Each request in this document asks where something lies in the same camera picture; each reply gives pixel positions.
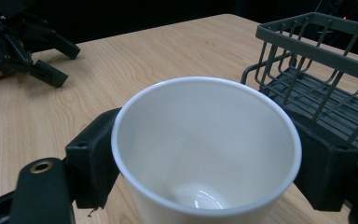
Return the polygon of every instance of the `cup bottom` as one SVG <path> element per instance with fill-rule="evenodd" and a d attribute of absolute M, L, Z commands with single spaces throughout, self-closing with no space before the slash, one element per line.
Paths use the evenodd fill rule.
<path fill-rule="evenodd" d="M 177 186 L 171 191 L 169 198 L 175 203 L 199 209 L 226 209 L 231 207 L 222 193 L 201 183 Z"/>

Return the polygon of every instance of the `white paper cup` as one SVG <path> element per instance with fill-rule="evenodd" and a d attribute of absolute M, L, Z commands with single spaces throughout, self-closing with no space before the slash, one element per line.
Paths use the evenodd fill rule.
<path fill-rule="evenodd" d="M 112 131 L 116 164 L 144 223 L 259 223 L 294 181 L 296 128 L 267 96 L 181 77 L 140 91 Z"/>

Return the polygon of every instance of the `gray wire basket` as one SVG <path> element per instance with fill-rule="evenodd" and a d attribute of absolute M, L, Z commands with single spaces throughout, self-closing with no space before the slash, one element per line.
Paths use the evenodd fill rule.
<path fill-rule="evenodd" d="M 328 46 L 333 36 L 349 36 L 345 48 Z M 358 147 L 358 22 L 320 13 L 260 24 L 264 40 L 255 75 L 259 90 L 284 109 L 296 111 Z"/>

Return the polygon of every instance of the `wooden table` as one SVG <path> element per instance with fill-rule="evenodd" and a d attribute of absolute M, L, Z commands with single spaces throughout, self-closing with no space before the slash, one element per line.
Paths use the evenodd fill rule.
<path fill-rule="evenodd" d="M 147 86 L 186 76 L 240 82 L 259 57 L 256 26 L 219 15 L 79 44 L 73 61 L 56 50 L 35 54 L 69 78 L 59 89 L 21 74 L 0 80 L 0 196 L 15 188 L 23 166 L 64 158 L 64 147 L 98 115 L 122 107 Z M 91 210 L 75 209 L 76 223 L 139 223 L 122 177 L 109 199 L 90 217 Z M 347 223 L 348 213 L 345 206 L 339 213 L 314 211 L 293 185 L 266 223 Z"/>

